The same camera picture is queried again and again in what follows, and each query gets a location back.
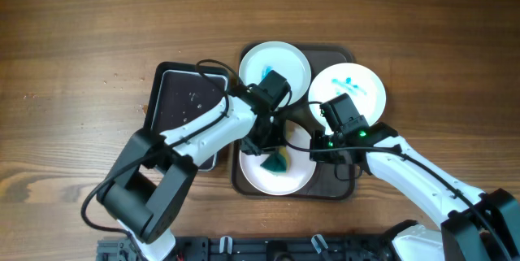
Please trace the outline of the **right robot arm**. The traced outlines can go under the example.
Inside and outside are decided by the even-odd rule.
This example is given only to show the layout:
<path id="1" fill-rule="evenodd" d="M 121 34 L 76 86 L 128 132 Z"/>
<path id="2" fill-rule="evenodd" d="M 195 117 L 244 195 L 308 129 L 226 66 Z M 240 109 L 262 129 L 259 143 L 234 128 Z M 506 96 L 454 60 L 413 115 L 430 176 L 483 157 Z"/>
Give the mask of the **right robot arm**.
<path id="1" fill-rule="evenodd" d="M 403 221 L 382 234 L 382 260 L 517 260 L 519 202 L 504 189 L 486 193 L 420 155 L 385 123 L 369 125 L 347 94 L 320 104 L 331 127 L 315 132 L 310 158 L 351 164 L 404 194 L 436 225 Z"/>

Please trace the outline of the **white plate front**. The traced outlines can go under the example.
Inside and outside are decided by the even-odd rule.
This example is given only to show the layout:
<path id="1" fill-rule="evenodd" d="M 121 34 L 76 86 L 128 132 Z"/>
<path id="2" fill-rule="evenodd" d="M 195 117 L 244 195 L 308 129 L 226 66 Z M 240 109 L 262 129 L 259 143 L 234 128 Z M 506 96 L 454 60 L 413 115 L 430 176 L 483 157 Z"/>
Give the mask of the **white plate front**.
<path id="1" fill-rule="evenodd" d="M 275 155 L 287 164 L 284 172 L 272 172 L 262 166 L 270 154 L 255 156 L 239 152 L 240 169 L 255 189 L 274 196 L 288 195 L 303 188 L 314 175 L 317 163 L 310 160 L 307 152 L 282 146 Z"/>

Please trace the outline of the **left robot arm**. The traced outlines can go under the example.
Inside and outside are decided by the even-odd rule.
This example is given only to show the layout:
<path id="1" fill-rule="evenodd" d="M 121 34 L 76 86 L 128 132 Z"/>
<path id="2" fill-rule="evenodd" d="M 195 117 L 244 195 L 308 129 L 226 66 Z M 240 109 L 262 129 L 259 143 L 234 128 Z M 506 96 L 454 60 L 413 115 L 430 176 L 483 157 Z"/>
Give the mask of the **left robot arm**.
<path id="1" fill-rule="evenodd" d="M 237 85 L 221 102 L 181 127 L 160 134 L 138 130 L 93 195 L 121 224 L 140 260 L 164 260 L 175 246 L 169 227 L 198 168 L 228 144 L 245 154 L 269 154 L 281 146 L 275 110 L 292 95 L 289 83 L 270 71 L 257 85 Z"/>

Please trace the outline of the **green yellow sponge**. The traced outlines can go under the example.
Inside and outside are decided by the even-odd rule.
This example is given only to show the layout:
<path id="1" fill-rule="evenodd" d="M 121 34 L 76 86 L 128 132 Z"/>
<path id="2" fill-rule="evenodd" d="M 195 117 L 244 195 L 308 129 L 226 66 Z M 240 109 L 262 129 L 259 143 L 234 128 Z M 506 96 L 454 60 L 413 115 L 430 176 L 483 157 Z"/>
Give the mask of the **green yellow sponge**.
<path id="1" fill-rule="evenodd" d="M 261 164 L 260 167 L 273 174 L 282 175 L 285 174 L 288 169 L 290 162 L 288 160 L 288 152 L 285 138 L 285 129 L 282 128 L 279 131 L 278 138 L 280 140 L 280 146 L 273 151 Z"/>

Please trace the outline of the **white plate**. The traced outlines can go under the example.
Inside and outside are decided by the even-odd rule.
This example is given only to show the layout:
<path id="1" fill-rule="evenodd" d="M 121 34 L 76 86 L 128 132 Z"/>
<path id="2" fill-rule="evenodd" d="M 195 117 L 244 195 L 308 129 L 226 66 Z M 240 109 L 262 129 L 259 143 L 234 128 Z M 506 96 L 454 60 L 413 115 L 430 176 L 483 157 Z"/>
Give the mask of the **white plate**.
<path id="1" fill-rule="evenodd" d="M 303 85 L 309 101 L 327 102 L 348 94 L 369 125 L 384 112 L 387 96 L 381 79 L 368 67 L 357 63 L 337 63 L 326 67 Z"/>
<path id="2" fill-rule="evenodd" d="M 287 164 L 284 172 L 272 172 L 262 166 L 270 154 L 255 156 L 239 152 L 240 169 L 255 189 L 274 196 L 288 195 L 303 188 L 314 175 L 317 163 L 310 160 L 307 152 L 282 146 L 275 155 Z"/>

